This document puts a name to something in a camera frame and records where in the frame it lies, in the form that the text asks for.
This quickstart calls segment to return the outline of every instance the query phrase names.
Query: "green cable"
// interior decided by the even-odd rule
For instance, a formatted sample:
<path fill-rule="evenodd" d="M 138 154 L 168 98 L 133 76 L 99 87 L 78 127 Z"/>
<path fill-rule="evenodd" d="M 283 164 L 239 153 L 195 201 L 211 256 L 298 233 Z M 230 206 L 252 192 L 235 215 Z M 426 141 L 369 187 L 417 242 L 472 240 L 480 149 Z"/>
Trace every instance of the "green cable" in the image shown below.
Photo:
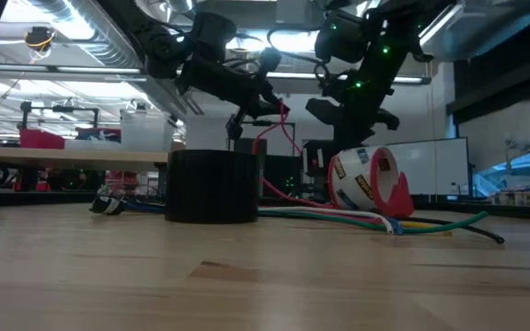
<path fill-rule="evenodd" d="M 316 218 L 316 219 L 324 220 L 324 221 L 356 225 L 356 226 L 360 226 L 360 227 L 363 227 L 369 230 L 376 230 L 376 231 L 386 230 L 385 226 L 383 225 L 374 225 L 370 223 L 359 222 L 359 221 L 350 220 L 350 219 L 344 219 L 341 217 L 321 215 L 321 214 L 317 214 L 314 212 L 306 212 L 306 211 L 259 211 L 259 215 L 260 216 L 288 215 L 288 216 L 311 217 L 311 218 Z M 435 226 L 435 227 L 428 228 L 428 229 L 409 229 L 409 228 L 404 229 L 404 234 L 434 234 L 434 233 L 439 233 L 439 232 L 444 232 L 444 231 L 451 231 L 454 229 L 458 229 L 460 227 L 468 226 L 486 217 L 488 217 L 488 213 L 483 211 L 479 213 L 478 215 L 474 215 L 468 218 L 467 220 L 461 221 L 461 222 L 456 222 L 456 223 L 451 223 L 451 224 L 441 225 L 441 226 Z"/>

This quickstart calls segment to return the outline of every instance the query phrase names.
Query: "wood grain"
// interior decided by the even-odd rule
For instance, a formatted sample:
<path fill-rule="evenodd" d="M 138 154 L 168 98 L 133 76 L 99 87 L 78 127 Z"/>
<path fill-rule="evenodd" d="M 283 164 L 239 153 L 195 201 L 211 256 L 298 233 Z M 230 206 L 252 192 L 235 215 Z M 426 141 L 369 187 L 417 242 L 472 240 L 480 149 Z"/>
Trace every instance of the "wood grain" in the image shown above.
<path fill-rule="evenodd" d="M 87 208 L 0 208 L 0 330 L 530 330 L 530 221 L 478 223 L 497 245 Z"/>
<path fill-rule="evenodd" d="M 65 151 L 0 147 L 0 163 L 54 169 L 156 171 L 168 153 L 122 151 Z"/>

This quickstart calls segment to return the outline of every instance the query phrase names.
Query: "robotic arm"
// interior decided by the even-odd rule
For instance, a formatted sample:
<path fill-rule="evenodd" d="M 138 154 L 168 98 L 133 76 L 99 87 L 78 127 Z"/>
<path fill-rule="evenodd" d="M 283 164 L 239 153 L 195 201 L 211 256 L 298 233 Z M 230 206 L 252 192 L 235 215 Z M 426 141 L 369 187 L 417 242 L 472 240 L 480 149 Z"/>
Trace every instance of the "robotic arm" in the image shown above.
<path fill-rule="evenodd" d="M 240 123 L 247 115 L 255 119 L 279 114 L 280 101 L 273 95 L 266 76 L 277 69 L 283 53 L 275 48 L 265 49 L 256 73 L 225 66 L 225 45 L 236 35 L 234 22 L 201 12 L 191 31 L 184 32 L 149 17 L 133 0 L 97 1 L 128 37 L 148 74 L 175 79 L 180 94 L 192 86 L 239 106 L 226 125 L 230 139 L 240 137 Z M 371 128 L 377 122 L 385 123 L 390 130 L 398 128 L 399 119 L 380 106 L 386 95 L 394 92 L 391 85 L 409 52 L 417 61 L 432 59 L 423 54 L 419 33 L 454 3 L 455 0 L 391 0 L 368 10 L 363 17 L 341 10 L 329 12 L 315 45 L 321 63 L 328 63 L 332 57 L 348 63 L 363 59 L 358 70 L 344 73 L 344 80 L 332 74 L 320 79 L 322 96 L 334 98 L 339 106 L 315 98 L 306 105 L 315 117 L 334 126 L 333 150 L 360 145 L 374 134 Z M 336 0 L 327 8 L 347 5 L 344 0 Z M 178 35 L 166 28 L 174 29 Z M 178 42 L 179 37 L 184 37 L 183 41 Z M 177 77 L 181 65 L 181 75 Z"/>

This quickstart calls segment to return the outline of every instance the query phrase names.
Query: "black cylinder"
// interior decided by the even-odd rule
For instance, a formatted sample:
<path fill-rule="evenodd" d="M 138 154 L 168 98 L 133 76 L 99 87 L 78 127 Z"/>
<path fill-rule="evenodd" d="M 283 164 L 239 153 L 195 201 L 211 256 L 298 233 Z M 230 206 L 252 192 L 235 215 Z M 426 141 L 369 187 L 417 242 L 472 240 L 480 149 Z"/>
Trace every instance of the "black cylinder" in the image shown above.
<path fill-rule="evenodd" d="M 182 150 L 167 166 L 165 219 L 230 224 L 257 220 L 257 157 L 228 151 Z"/>

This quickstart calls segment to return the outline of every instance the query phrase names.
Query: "red box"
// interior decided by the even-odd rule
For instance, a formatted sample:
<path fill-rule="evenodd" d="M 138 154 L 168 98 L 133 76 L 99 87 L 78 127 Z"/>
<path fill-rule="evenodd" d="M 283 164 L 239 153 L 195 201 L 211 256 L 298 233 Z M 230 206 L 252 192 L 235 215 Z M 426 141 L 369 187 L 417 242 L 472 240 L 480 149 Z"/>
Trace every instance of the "red box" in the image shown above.
<path fill-rule="evenodd" d="M 19 131 L 21 148 L 64 149 L 64 138 L 40 130 L 22 129 Z"/>

